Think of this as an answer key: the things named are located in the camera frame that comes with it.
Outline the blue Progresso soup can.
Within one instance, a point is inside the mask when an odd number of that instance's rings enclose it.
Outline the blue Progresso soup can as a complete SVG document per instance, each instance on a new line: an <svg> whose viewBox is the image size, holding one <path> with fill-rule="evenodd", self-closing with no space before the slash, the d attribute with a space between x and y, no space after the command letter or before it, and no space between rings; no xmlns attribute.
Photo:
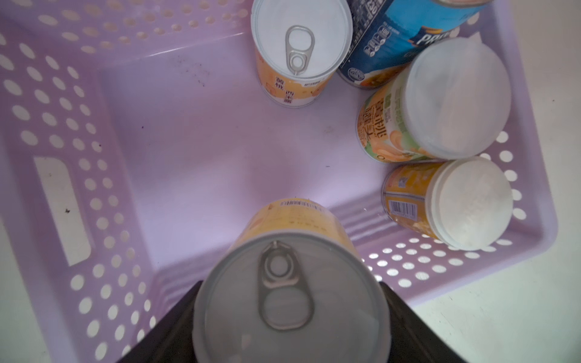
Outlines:
<svg viewBox="0 0 581 363"><path fill-rule="evenodd" d="M348 1L353 39L339 66L353 86L374 89L407 67L425 48L450 36L488 1Z"/></svg>

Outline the small can orange label front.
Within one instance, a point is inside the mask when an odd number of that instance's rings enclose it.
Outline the small can orange label front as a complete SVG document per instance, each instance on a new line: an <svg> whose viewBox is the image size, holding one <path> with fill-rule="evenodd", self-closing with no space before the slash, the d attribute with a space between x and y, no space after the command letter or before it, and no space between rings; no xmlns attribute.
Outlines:
<svg viewBox="0 0 581 363"><path fill-rule="evenodd" d="M251 33L262 89L285 107L312 104L345 59L353 37L350 7L340 0L260 0Z"/></svg>

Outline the purple plastic basket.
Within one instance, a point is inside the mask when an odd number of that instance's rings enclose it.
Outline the purple plastic basket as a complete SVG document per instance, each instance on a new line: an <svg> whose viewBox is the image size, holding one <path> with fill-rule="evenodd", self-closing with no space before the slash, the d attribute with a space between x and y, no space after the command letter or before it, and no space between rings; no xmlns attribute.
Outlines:
<svg viewBox="0 0 581 363"><path fill-rule="evenodd" d="M502 237L475 252L385 214L389 166L356 135L375 89L337 70L307 106L266 94L253 4L1 3L1 221L52 361L122 358L206 277L251 216L282 198L328 207L372 275L408 303L554 243L555 208L506 1L439 41L489 46L511 83L508 122L481 157L505 174L514 210Z"/></svg>

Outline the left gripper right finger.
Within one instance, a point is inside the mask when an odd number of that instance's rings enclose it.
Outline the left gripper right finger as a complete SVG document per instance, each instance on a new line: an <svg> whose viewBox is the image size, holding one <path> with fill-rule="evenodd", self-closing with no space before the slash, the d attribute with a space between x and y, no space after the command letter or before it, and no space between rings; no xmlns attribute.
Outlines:
<svg viewBox="0 0 581 363"><path fill-rule="evenodd" d="M390 287L379 284L390 310L392 339L387 362L465 363Z"/></svg>

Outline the small can frosted lid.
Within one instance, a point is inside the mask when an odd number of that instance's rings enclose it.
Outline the small can frosted lid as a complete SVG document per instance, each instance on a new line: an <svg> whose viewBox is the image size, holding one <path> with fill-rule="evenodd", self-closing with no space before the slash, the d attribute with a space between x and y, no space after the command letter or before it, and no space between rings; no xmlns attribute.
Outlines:
<svg viewBox="0 0 581 363"><path fill-rule="evenodd" d="M464 251L500 239L514 208L505 174L482 157L398 166L384 180L382 199L398 225Z"/></svg>

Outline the small can yellow label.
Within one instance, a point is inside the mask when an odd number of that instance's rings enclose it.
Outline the small can yellow label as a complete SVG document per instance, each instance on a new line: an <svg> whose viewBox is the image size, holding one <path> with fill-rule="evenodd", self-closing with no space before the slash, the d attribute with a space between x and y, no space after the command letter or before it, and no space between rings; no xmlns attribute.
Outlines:
<svg viewBox="0 0 581 363"><path fill-rule="evenodd" d="M288 198L259 210L201 285L199 362L386 362L383 290L337 217Z"/></svg>

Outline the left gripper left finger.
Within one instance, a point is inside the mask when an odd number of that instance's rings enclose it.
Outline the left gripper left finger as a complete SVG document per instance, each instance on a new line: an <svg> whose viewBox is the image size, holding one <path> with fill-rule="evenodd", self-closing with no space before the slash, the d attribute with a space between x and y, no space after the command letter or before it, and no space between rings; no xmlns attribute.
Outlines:
<svg viewBox="0 0 581 363"><path fill-rule="evenodd" d="M198 281L119 362L198 362L192 340Z"/></svg>

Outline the small can white plastic lid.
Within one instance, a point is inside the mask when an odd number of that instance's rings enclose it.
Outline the small can white plastic lid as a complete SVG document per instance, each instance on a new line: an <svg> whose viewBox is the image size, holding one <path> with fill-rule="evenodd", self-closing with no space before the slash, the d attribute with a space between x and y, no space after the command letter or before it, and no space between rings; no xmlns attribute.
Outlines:
<svg viewBox="0 0 581 363"><path fill-rule="evenodd" d="M356 135L380 163L457 160L485 151L505 128L511 84L498 54L473 39L432 45L363 104Z"/></svg>

